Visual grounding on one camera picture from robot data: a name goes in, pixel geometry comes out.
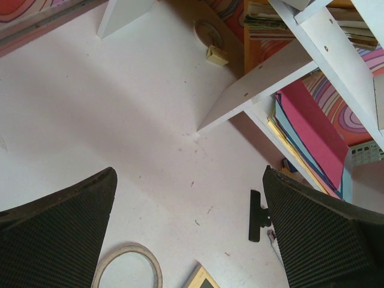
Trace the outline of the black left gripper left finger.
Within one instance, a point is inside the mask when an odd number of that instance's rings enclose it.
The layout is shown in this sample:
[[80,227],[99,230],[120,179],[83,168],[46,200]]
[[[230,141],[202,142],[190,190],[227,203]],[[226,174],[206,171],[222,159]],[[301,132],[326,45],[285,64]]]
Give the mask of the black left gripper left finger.
[[1,212],[1,287],[91,287],[118,178],[108,167]]

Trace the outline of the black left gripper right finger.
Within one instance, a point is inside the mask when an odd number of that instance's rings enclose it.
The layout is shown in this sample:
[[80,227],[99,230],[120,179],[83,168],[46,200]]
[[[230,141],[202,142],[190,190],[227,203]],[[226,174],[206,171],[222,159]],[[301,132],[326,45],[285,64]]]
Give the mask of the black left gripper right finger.
[[383,287],[383,214],[271,166],[262,181],[290,287]]

